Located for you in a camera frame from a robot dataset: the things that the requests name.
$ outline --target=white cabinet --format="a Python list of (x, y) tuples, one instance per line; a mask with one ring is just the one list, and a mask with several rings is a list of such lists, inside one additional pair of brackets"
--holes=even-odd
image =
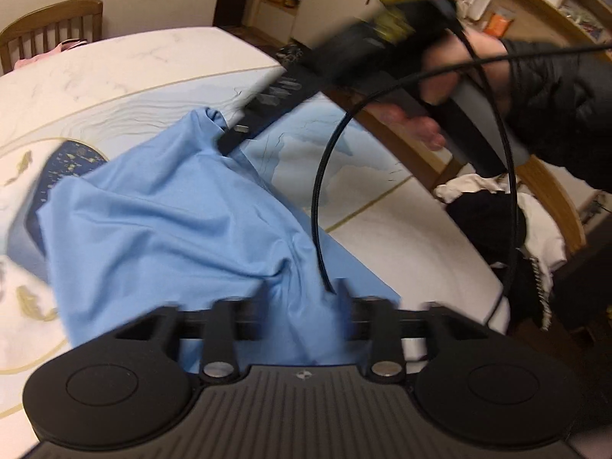
[(313, 47), (339, 27), (367, 19), (381, 8), (378, 0), (300, 0), (291, 37)]
[(267, 2), (261, 2), (254, 27), (278, 42), (289, 42), (295, 16)]

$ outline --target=pile of clothes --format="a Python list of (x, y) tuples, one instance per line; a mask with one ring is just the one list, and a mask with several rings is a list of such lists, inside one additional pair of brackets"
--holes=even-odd
[[(440, 185), (435, 196), (446, 212), (503, 280), (510, 248), (510, 190), (507, 176), (460, 176)], [(540, 202), (518, 193), (518, 264), (508, 295), (510, 319), (518, 324), (530, 317), (547, 330), (551, 322), (553, 272), (565, 264), (565, 242), (555, 221)]]

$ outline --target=hand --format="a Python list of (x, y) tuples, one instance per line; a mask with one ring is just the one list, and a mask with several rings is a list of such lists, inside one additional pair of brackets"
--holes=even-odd
[[(507, 53), (503, 43), (492, 36), (472, 30), (466, 30), (467, 39), (479, 57), (492, 57)], [(469, 53), (461, 41), (449, 36), (434, 44), (423, 55), (424, 70), (432, 70), (445, 65), (466, 62)], [(487, 78), (495, 93), (498, 107), (502, 114), (510, 110), (510, 64), (495, 62), (484, 66)], [(475, 80), (474, 71), (469, 73)], [(437, 105), (446, 100), (457, 86), (459, 73), (449, 73), (427, 79), (419, 85), (421, 98), (429, 104)], [(429, 117), (408, 118), (397, 105), (390, 103), (371, 103), (366, 108), (378, 121), (389, 126), (400, 137), (411, 137), (422, 141), (430, 150), (440, 150), (445, 145), (440, 134), (440, 126)]]

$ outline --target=ribbed black surface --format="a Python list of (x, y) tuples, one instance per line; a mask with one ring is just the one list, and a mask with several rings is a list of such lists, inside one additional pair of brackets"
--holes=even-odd
[(520, 452), (495, 452), (462, 443), (424, 420), (402, 388), (370, 383), (354, 366), (256, 366), (241, 382), (204, 391), (179, 426), (146, 444), (124, 451), (79, 452), (45, 443), (28, 455), (29, 459), (374, 457), (577, 459), (579, 456), (562, 443)]

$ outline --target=black jacket sleeve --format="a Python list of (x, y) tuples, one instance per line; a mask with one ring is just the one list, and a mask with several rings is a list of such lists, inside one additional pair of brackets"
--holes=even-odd
[[(503, 40), (509, 54), (555, 47)], [(530, 151), (612, 192), (612, 64), (589, 55), (510, 63), (507, 123)]]

